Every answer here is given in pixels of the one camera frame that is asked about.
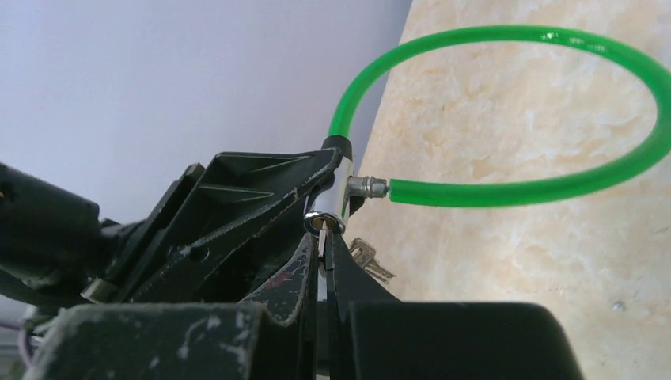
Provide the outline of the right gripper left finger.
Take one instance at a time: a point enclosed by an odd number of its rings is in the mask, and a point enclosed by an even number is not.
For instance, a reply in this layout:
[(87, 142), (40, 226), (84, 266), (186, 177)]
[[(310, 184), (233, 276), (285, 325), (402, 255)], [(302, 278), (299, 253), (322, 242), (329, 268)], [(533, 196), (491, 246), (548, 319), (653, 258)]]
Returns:
[(27, 379), (313, 379), (317, 254), (236, 303), (82, 305), (47, 332)]

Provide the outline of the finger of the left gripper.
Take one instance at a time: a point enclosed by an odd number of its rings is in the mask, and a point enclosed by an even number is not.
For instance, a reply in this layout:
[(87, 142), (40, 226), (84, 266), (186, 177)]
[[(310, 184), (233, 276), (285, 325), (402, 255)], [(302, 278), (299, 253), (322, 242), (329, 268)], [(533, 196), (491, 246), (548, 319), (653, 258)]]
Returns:
[(342, 152), (220, 153), (194, 165), (141, 222), (119, 230), (112, 302), (236, 302), (277, 272), (305, 235), (311, 195)]

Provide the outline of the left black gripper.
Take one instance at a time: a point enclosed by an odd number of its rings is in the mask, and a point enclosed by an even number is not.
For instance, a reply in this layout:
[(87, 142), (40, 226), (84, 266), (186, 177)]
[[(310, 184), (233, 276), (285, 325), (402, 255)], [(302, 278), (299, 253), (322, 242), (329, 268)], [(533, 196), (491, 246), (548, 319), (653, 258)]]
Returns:
[(136, 223), (99, 218), (97, 203), (1, 166), (1, 294), (38, 307), (85, 303)]

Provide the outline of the silver key pair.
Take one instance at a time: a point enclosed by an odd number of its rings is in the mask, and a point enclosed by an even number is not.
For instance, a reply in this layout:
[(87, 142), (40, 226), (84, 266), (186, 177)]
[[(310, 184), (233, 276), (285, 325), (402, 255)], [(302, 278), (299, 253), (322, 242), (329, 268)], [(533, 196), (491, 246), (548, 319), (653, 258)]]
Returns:
[[(308, 222), (308, 227), (310, 227), (317, 236), (318, 258), (321, 261), (324, 261), (322, 232), (329, 228), (328, 221), (323, 218), (317, 218), (312, 222)], [(354, 262), (378, 282), (389, 284), (390, 281), (396, 277), (393, 273), (380, 265), (376, 258), (377, 250), (369, 242), (360, 237), (356, 237), (350, 242), (348, 249)]]

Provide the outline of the green cable lock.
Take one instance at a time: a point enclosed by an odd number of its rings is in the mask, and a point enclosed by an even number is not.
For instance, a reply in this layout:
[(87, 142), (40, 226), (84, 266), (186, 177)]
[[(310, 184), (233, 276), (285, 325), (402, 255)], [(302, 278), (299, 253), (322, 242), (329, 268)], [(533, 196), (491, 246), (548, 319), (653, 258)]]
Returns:
[[(422, 53), (459, 44), (521, 41), (585, 51), (631, 72), (656, 101), (657, 119), (650, 134), (632, 151), (594, 169), (543, 180), (504, 184), (440, 184), (372, 177), (357, 178), (351, 164), (351, 123), (367, 90), (383, 74)], [(584, 196), (623, 183), (645, 172), (670, 152), (670, 72), (641, 51), (605, 36), (545, 25), (488, 25), (423, 36), (387, 51), (362, 70), (339, 100), (323, 147), (339, 148), (334, 177), (309, 198), (305, 228), (318, 235), (347, 228), (353, 197), (384, 198), (427, 207), (513, 207)]]

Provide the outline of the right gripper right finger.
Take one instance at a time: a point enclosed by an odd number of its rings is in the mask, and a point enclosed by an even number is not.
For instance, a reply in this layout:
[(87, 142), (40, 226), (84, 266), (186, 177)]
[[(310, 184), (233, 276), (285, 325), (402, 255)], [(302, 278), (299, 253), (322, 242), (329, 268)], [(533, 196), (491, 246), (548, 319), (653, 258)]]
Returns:
[(402, 302), (324, 236), (333, 379), (580, 379), (562, 326), (527, 302)]

